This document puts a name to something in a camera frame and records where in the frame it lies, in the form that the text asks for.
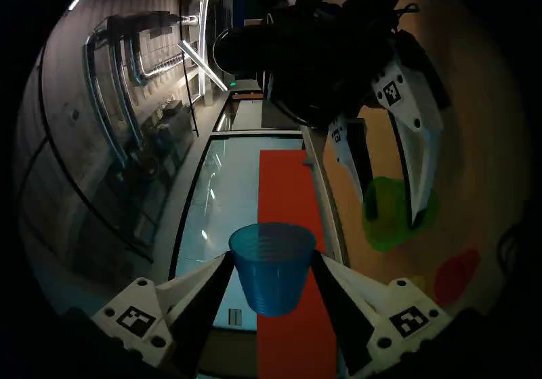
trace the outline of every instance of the red spot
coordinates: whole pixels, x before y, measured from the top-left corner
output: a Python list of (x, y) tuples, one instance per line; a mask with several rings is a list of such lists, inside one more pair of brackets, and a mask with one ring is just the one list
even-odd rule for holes
[(474, 276), (480, 254), (469, 249), (440, 265), (435, 277), (435, 297), (439, 306), (456, 301)]

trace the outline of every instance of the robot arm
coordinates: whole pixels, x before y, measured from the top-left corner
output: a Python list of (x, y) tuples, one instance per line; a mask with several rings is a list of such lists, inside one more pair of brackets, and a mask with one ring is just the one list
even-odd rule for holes
[[(171, 362), (183, 376), (193, 378), (233, 267), (228, 251), (162, 285), (136, 279), (92, 321), (147, 364), (165, 367)], [(384, 285), (316, 251), (311, 267), (355, 378), (397, 364), (451, 320), (408, 279)]]
[[(439, 106), (424, 73), (404, 65), (397, 53), (371, 87), (390, 114), (405, 179), (407, 222), (413, 227), (423, 217), (433, 185), (442, 131)], [(373, 178), (366, 132), (363, 121), (343, 114), (329, 126), (337, 162), (347, 167), (361, 203)]]

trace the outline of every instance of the glass panel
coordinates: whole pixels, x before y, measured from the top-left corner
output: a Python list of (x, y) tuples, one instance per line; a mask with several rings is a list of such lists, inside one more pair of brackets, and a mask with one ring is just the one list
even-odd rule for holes
[[(177, 276), (223, 254), (228, 250), (228, 240), (233, 232), (257, 222), (259, 152), (297, 150), (301, 145), (301, 139), (276, 137), (240, 137), (211, 142), (184, 225)], [(241, 320), (241, 326), (228, 325), (230, 309), (236, 310), (236, 320)], [(247, 304), (235, 269), (216, 315), (215, 326), (256, 329), (256, 314)]]
[(217, 132), (230, 130), (282, 129), (298, 130), (299, 124), (265, 99), (250, 98), (250, 94), (237, 94), (227, 103), (217, 126)]

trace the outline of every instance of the blue plastic cup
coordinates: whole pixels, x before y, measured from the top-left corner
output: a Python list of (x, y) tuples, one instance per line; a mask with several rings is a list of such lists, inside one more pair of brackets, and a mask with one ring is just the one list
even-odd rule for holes
[(230, 249), (250, 308), (268, 317), (293, 311), (315, 247), (314, 235), (298, 225), (254, 224), (234, 232)]

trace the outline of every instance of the tan surface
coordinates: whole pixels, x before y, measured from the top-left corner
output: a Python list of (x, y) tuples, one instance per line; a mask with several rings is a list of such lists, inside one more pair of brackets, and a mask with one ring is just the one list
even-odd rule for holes
[[(528, 135), (514, 78), (461, 0), (416, 2), (419, 14), (400, 27), (416, 36), (452, 99), (442, 112), (444, 131), (434, 189), (439, 200), (436, 224), (428, 231), (381, 253), (367, 243), (354, 187), (328, 143), (324, 166), (333, 190), (351, 267), (384, 283), (397, 277), (425, 280), (433, 295), (434, 273), (466, 248), (478, 249), (482, 262), (463, 298), (486, 311), (503, 283), (495, 261), (499, 236), (521, 217), (530, 191)], [(367, 143), (375, 176), (402, 178), (397, 148), (385, 111), (364, 107)]]

